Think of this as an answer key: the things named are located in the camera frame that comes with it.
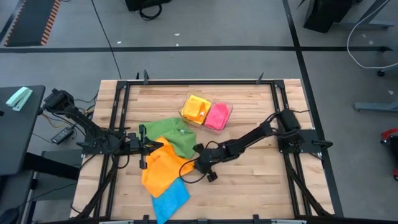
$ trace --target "blue cloth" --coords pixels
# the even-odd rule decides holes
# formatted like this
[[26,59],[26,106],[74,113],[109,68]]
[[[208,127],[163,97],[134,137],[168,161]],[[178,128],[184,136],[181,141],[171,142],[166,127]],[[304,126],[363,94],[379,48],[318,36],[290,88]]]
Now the blue cloth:
[[164,224],[169,218],[188,201],[190,195],[181,178],[175,181],[159,197],[152,197],[157,224]]

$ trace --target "floor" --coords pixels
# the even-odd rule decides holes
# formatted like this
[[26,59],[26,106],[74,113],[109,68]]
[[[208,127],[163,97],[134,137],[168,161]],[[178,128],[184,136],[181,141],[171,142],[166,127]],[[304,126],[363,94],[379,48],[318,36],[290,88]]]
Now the floor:
[[[329,152],[344,215],[398,220],[398,183],[392,178],[397,164],[379,143],[380,133],[396,127],[394,121],[398,116],[353,109],[355,101],[395,100],[398,72],[377,77],[374,70],[356,65],[344,50],[305,50],[302,52],[304,65],[299,64],[294,48],[275,51],[247,47],[294,46],[284,1],[173,0],[164,5],[158,19],[150,22],[143,21],[135,12],[128,12],[123,0],[94,0],[94,3],[112,47],[118,48],[114,54],[123,79],[134,79],[143,69],[152,79],[257,78],[262,72],[264,78],[302,78],[307,73],[326,139],[334,142]],[[319,34],[304,29],[308,3],[297,8],[301,0],[286,1],[302,47],[345,46],[349,30],[332,27],[329,33]],[[6,24],[17,2],[0,0],[0,27]],[[364,0],[355,5],[344,21],[357,21],[373,2]],[[398,25],[397,9],[398,1],[391,1],[376,19]],[[397,37],[398,27],[357,30],[351,45],[397,45],[394,42]],[[0,86],[45,85],[47,93],[57,88],[69,91],[75,98],[89,100],[101,80],[119,79],[90,0],[62,2],[48,44],[31,47],[33,53],[10,53],[3,42]],[[242,48],[194,48],[236,45]],[[392,52],[368,50],[356,51],[353,55],[364,65],[384,66],[398,61]],[[40,117],[34,133],[50,139],[57,130]],[[29,151],[40,154],[43,150],[77,149],[74,141],[56,146],[32,138]],[[40,202],[34,220],[66,219],[70,202]]]

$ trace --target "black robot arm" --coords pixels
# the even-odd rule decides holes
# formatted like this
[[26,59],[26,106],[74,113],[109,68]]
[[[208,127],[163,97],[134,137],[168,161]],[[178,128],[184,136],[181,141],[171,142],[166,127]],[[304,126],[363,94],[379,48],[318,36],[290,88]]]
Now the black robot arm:
[[99,127],[78,110],[73,96],[64,90],[53,89],[44,102],[43,110],[56,116],[64,115],[85,130],[85,141],[77,143],[83,148],[83,154],[114,156],[140,154],[140,168],[146,169],[146,155],[163,146],[163,143],[152,141],[146,137],[146,128],[143,125],[139,126],[140,138],[136,133],[126,134],[125,131],[112,131]]
[[[279,129],[271,127],[271,121],[277,118]],[[300,136],[297,134],[300,129],[292,110],[283,110],[270,115],[258,127],[240,137],[239,139],[230,139],[221,143],[216,143],[216,148],[203,147],[203,144],[197,144],[193,149],[199,153],[195,160],[195,168],[202,174],[208,174],[209,182],[217,179],[217,174],[211,170],[211,167],[219,162],[228,162],[237,159],[246,148],[269,136],[278,136],[278,138],[290,139],[294,144],[300,142]]]

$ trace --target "plastic container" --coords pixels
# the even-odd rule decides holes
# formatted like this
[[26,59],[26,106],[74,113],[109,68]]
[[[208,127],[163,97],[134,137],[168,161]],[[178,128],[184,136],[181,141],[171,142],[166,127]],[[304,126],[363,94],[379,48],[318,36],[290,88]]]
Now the plastic container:
[[178,112],[186,123],[214,134],[221,134],[232,110],[232,103],[211,98],[200,91],[190,90]]

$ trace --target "orange cloth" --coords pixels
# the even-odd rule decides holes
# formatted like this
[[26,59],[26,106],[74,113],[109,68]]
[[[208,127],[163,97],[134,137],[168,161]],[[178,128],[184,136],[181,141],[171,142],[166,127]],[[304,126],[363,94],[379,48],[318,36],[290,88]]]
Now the orange cloth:
[[202,124],[209,112],[211,103],[203,98],[191,95],[182,108],[182,116],[196,124]]
[[[159,197],[179,177],[181,166],[188,160],[178,157],[173,146],[163,136],[156,141],[164,145],[146,157],[148,169],[142,170],[141,181],[152,196]],[[181,175],[192,170],[193,162],[190,162],[182,168]]]

